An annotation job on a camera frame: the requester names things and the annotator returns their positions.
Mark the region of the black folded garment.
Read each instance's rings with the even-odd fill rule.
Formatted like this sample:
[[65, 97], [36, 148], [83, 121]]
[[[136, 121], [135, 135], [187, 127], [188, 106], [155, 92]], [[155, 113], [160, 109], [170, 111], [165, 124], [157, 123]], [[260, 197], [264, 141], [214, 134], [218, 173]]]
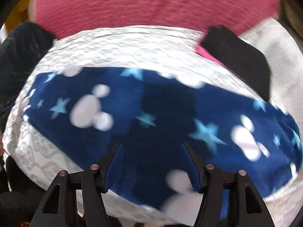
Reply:
[[37, 63], [53, 46], [55, 35], [23, 22], [1, 44], [1, 107], [15, 101]]

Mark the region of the white grey patterned mattress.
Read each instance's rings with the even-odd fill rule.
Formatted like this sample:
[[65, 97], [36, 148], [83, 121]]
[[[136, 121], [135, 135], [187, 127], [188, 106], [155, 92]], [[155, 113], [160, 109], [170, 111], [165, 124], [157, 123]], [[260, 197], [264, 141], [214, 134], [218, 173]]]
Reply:
[[[65, 67], [135, 67], [188, 74], [248, 97], [255, 93], [235, 75], [194, 51], [199, 31], [162, 26], [129, 26], [82, 31], [55, 42], [40, 60], [16, 99], [4, 132], [4, 145], [22, 171], [46, 189], [60, 169], [76, 172], [73, 163], [52, 142], [22, 119], [25, 98], [39, 73]], [[302, 52], [276, 20], [267, 19], [241, 36], [260, 50], [272, 70], [273, 105], [288, 111], [302, 125]]]

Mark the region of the red textured blanket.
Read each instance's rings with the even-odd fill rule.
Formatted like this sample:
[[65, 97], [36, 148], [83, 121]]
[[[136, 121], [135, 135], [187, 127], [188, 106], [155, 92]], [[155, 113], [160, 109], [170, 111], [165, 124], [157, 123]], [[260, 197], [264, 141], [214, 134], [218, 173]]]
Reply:
[[64, 38], [83, 30], [133, 25], [203, 31], [224, 25], [242, 34], [276, 17], [279, 0], [34, 0], [35, 22]]

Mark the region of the pink folded cloth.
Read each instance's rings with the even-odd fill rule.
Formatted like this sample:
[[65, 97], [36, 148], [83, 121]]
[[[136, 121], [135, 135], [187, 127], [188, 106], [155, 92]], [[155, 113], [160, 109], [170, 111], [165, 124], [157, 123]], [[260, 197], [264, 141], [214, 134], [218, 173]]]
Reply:
[[212, 55], [209, 54], [207, 50], [205, 50], [203, 47], [201, 47], [199, 44], [195, 46], [195, 51], [197, 54], [202, 56], [205, 59], [208, 59], [210, 61], [213, 61], [221, 66], [225, 66], [223, 63], [221, 63], [218, 59], [214, 58]]

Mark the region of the black folded cloth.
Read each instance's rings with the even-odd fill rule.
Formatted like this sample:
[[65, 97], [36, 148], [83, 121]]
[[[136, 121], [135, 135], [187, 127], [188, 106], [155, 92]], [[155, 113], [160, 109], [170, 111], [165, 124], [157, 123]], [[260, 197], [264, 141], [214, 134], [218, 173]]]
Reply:
[[271, 70], [263, 53], [225, 26], [210, 27], [199, 45], [264, 101], [269, 101]]

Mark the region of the blue star print fleece pants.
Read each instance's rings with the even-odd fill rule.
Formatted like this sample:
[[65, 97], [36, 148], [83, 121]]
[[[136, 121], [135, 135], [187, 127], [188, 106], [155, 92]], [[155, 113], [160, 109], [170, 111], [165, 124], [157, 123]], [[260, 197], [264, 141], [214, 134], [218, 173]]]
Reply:
[[109, 188], [165, 212], [196, 196], [199, 186], [169, 181], [177, 170], [197, 176], [183, 142], [223, 171], [245, 170], [263, 197], [302, 164], [291, 115], [197, 79], [136, 68], [70, 68], [37, 75], [29, 99], [24, 119], [81, 168], [120, 142], [123, 158], [110, 172]]

